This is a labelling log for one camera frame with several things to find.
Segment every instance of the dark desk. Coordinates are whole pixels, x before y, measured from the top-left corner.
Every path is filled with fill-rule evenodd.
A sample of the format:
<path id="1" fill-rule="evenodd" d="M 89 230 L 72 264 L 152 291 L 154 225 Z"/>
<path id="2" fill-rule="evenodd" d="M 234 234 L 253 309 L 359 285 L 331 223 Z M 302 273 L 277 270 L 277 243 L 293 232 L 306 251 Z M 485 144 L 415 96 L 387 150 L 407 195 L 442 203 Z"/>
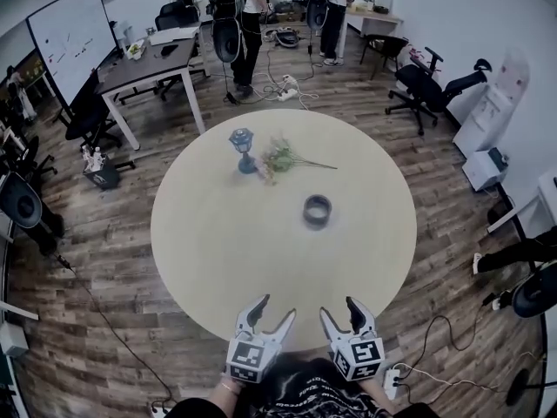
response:
<path id="1" fill-rule="evenodd" d="M 209 77 L 211 73 L 209 72 L 205 42 L 201 30 L 198 31 L 197 36 L 199 38 L 201 55 L 203 57 L 205 75 Z M 111 65 L 108 70 L 99 72 L 99 76 L 101 76 L 103 83 L 100 84 L 97 91 L 99 94 L 103 95 L 103 99 L 111 111 L 114 120 L 116 120 L 122 133 L 126 136 L 128 141 L 130 141 L 131 146 L 135 150 L 139 149 L 139 143 L 111 96 L 141 84 L 149 84 L 153 81 L 177 76 L 178 74 L 182 76 L 182 80 L 184 81 L 185 92 L 190 100 L 191 111 L 193 112 L 199 134 L 205 133 L 205 124 L 201 117 L 195 91 L 193 90 L 189 68 L 191 54 L 195 44 L 194 40 L 195 39 L 185 39 L 169 44 L 151 46 L 149 40 L 145 39 L 145 51 L 139 60 L 124 57 L 119 59 L 116 65 Z M 166 45 L 170 44 L 178 45 L 177 49 L 167 58 L 162 58 L 160 54 L 161 50 Z"/>

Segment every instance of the white sneaker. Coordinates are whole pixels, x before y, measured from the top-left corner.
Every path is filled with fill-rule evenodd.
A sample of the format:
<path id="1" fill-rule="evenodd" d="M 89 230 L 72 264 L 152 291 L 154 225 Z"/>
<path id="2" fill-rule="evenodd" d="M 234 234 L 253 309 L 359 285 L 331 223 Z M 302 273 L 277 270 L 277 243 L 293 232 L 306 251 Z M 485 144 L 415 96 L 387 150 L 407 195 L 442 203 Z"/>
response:
<path id="1" fill-rule="evenodd" d="M 327 66 L 341 66 L 345 64 L 345 60 L 344 59 L 325 59 L 323 61 L 323 65 L 327 65 Z"/>
<path id="2" fill-rule="evenodd" d="M 473 255 L 472 270 L 474 275 L 478 273 L 478 263 L 480 263 L 481 257 L 482 255 L 480 253 L 476 253 Z"/>

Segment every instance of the black tape roll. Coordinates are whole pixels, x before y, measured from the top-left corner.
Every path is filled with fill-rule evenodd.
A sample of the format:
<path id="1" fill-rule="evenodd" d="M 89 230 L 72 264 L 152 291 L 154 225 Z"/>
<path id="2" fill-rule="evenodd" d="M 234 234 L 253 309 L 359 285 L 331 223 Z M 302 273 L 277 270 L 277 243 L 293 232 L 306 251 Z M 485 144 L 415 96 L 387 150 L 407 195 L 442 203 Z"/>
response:
<path id="1" fill-rule="evenodd" d="M 304 220 L 312 225 L 323 227 L 331 218 L 331 201 L 323 195 L 312 195 L 304 203 Z"/>

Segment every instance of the wooden floor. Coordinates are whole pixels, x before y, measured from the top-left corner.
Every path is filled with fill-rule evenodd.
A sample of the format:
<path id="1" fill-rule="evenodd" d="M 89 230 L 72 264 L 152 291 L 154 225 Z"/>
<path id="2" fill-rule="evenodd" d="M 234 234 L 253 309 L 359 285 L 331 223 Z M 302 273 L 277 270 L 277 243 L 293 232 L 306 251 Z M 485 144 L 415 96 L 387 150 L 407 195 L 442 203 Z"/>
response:
<path id="1" fill-rule="evenodd" d="M 265 50 L 270 47 L 275 78 L 286 73 L 309 76 L 307 43 L 304 40 L 296 51 L 265 44 L 257 72 L 266 71 Z M 313 43 L 317 50 L 317 40 Z M 392 102 L 387 89 L 394 85 L 393 74 L 378 74 L 369 81 L 373 55 L 368 54 L 360 66 L 361 48 L 361 40 L 349 32 L 346 65 L 316 68 L 315 78 L 301 83 L 301 88 L 319 94 L 319 99 L 304 98 L 311 110 L 355 125 L 384 147 L 410 186 L 418 218 L 416 253 L 405 285 L 379 317 L 378 330 L 389 360 L 412 364 L 433 316 L 449 317 L 458 343 L 464 346 L 472 338 L 482 300 L 511 287 L 527 268 L 472 276 L 473 253 L 514 243 L 513 226 L 506 225 L 494 237 L 487 235 L 486 214 L 495 195 L 471 190 L 460 169 L 464 159 L 452 143 L 455 130 L 447 120 L 441 119 L 435 130 L 426 122 L 426 135 L 420 138 L 411 113 L 385 116 L 384 109 Z M 248 111 L 302 109 L 297 99 L 240 107 L 223 102 L 225 80 L 217 75 L 222 74 L 222 65 L 214 53 L 211 57 L 215 75 L 194 78 L 207 128 Z M 266 83 L 265 77 L 256 77 L 259 89 Z M 158 276 L 151 253 L 151 208 L 158 185 L 173 159 L 198 136 L 183 88 L 176 85 L 166 104 L 146 94 L 125 106 L 124 115 L 141 149 L 134 152 L 125 144 L 109 152 L 117 162 L 134 158 L 138 168 L 124 172 L 120 187 L 110 192 L 100 192 L 81 176 L 79 143 L 66 142 L 64 127 L 51 123 L 55 107 L 54 102 L 42 107 L 33 130 L 41 139 L 40 153 L 57 159 L 59 174 L 46 178 L 44 201 L 65 218 L 60 253 L 76 268 L 120 336 L 168 383 L 175 398 L 207 395 L 222 371 L 227 343 L 180 310 Z M 72 274 L 44 259 L 21 233 L 13 246 L 8 300 L 38 311 L 41 317 L 24 322 L 30 351 L 16 360 L 33 418 L 147 417 L 149 402 L 164 398 L 164 389 L 111 335 Z M 533 370 L 531 381 L 540 380 L 541 364 L 530 355 L 520 357 L 524 352 L 540 357 L 540 321 L 520 320 L 509 308 L 493 312 L 486 307 L 475 342 L 464 352 L 451 347 L 447 325 L 437 322 L 419 368 L 443 380 L 500 384 L 507 390 L 521 367 Z M 407 382 L 412 401 L 432 401 L 444 390 L 444 385 L 423 374 L 413 373 Z M 537 400 L 538 392 L 529 391 L 517 406 L 508 408 L 504 394 L 461 384 L 432 407 L 446 417 L 528 417 Z M 402 388 L 397 403 L 407 405 Z"/>

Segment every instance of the power strip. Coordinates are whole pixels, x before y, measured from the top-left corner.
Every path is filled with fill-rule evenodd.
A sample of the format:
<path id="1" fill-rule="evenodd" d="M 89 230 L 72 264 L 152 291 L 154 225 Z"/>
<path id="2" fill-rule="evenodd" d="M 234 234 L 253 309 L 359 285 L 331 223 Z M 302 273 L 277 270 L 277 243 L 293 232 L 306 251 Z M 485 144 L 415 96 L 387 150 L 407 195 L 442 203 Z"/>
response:
<path id="1" fill-rule="evenodd" d="M 394 400 L 397 397 L 398 381 L 400 377 L 400 370 L 390 369 L 385 371 L 385 379 L 383 380 L 383 389 L 389 400 Z"/>
<path id="2" fill-rule="evenodd" d="M 153 418 L 165 418 L 166 414 L 168 414 L 172 408 L 164 408 L 164 410 L 166 410 L 166 412 L 163 412 L 163 408 L 154 408 L 154 411 L 151 411 L 151 416 Z"/>
<path id="3" fill-rule="evenodd" d="M 288 99 L 292 99 L 297 95 L 298 95 L 298 90 L 296 90 L 295 88 L 291 88 L 290 90 L 285 91 L 284 93 L 282 93 L 277 99 L 280 102 L 285 102 Z"/>

